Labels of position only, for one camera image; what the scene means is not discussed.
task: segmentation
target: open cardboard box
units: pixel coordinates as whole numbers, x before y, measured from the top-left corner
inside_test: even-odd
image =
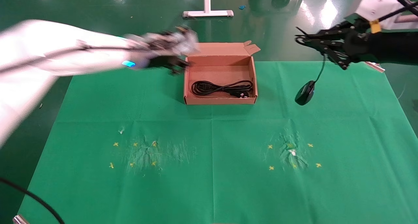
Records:
[[[184,75],[184,102],[187,105],[254,104],[258,92],[254,58],[251,55],[260,51],[260,48],[250,43],[200,43],[200,52],[186,58],[191,66]],[[224,86],[245,80],[254,84],[248,98],[237,98],[224,92],[196,96],[191,91],[196,81]]]

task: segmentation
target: black computer mouse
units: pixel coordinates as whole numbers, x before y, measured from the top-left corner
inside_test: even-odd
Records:
[[[307,104],[314,95],[315,92],[315,81],[307,82],[297,93],[295,102],[299,105]]]

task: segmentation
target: glossy floor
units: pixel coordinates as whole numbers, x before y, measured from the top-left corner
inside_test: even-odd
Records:
[[[343,20],[352,1],[212,0],[213,10],[231,9],[234,17],[184,20],[182,12],[202,10],[203,0],[0,0],[0,30],[26,19],[51,20],[118,36],[158,32],[186,24],[197,31],[203,42],[252,40],[261,48],[254,55],[257,61],[321,60],[317,51],[294,42],[294,35],[298,34],[295,26],[308,33],[330,28]],[[415,91],[418,68],[383,66],[412,127],[418,132]],[[27,187],[69,81],[70,78],[62,78],[55,84],[42,109],[36,109],[0,151],[0,176]],[[0,185],[0,200],[0,223],[8,223],[19,208],[22,196]]]

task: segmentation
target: green mat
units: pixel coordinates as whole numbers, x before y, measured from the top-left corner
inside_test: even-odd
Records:
[[[68,224],[417,223],[418,141],[384,74],[327,63],[299,106],[320,62],[255,65],[255,105],[184,105],[167,70],[74,77],[29,189]]]

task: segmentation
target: small blue object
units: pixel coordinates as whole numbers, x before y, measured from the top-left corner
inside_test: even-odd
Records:
[[[134,67],[135,66],[135,62],[130,62],[130,61],[123,61],[122,65],[126,65],[128,67]]]

